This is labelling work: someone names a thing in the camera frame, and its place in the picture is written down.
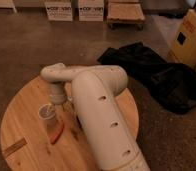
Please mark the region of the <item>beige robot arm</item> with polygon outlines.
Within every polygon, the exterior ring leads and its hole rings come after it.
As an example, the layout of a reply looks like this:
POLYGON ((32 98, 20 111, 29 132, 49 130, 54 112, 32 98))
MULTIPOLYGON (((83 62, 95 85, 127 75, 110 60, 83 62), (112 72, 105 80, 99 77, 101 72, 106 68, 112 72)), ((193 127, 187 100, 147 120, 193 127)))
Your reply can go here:
POLYGON ((50 101, 56 105, 66 101, 64 85, 71 84, 74 108, 99 169, 151 171, 116 101, 128 83, 122 67, 56 63, 40 75, 49 83, 50 101))

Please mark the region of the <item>beige cylindrical gripper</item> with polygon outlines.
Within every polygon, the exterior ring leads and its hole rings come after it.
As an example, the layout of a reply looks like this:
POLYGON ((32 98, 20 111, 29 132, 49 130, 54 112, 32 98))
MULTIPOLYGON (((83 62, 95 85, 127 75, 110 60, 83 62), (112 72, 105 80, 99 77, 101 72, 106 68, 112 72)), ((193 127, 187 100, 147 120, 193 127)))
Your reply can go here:
POLYGON ((50 101, 55 105, 61 105, 67 101, 64 83, 52 83, 50 85, 50 101))

